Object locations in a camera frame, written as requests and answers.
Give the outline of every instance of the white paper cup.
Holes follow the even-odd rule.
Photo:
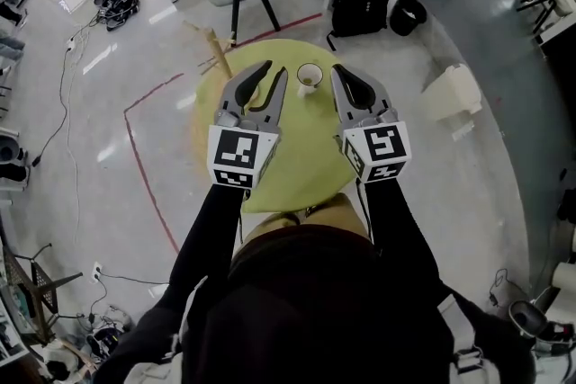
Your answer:
[[[312,63],[303,64],[298,69],[297,74],[300,86],[298,96],[303,98],[307,94],[314,93],[322,81],[322,69]]]

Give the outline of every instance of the yellow round table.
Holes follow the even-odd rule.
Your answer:
[[[282,130],[280,144],[262,182],[245,202],[245,212],[303,210],[330,199],[354,179],[354,170],[339,153],[333,139],[339,124],[330,83],[330,69],[339,63],[334,55],[307,42],[276,39],[247,45],[230,52],[226,58],[234,75],[259,61],[273,61],[252,102],[256,107],[266,99],[276,73],[282,67],[288,70],[278,124]],[[319,66],[323,78],[315,93],[300,98],[296,73],[306,63]],[[215,67],[196,91],[193,148],[203,165],[206,165],[208,127],[213,124],[227,81],[224,73]]]

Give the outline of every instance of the black trash can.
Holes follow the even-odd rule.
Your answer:
[[[398,35],[407,36],[427,17],[426,8],[418,0],[398,0],[392,8],[390,27]]]

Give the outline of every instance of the wall outlet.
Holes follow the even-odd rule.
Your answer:
[[[90,276],[90,283],[98,283],[100,278],[100,272],[102,271],[102,265],[97,261],[94,263],[94,268],[92,269],[92,275]]]

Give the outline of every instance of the black backpack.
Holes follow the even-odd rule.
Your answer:
[[[334,37],[378,32],[386,28],[388,0],[334,0],[332,4],[332,32],[326,40],[332,50],[336,51],[330,40]]]

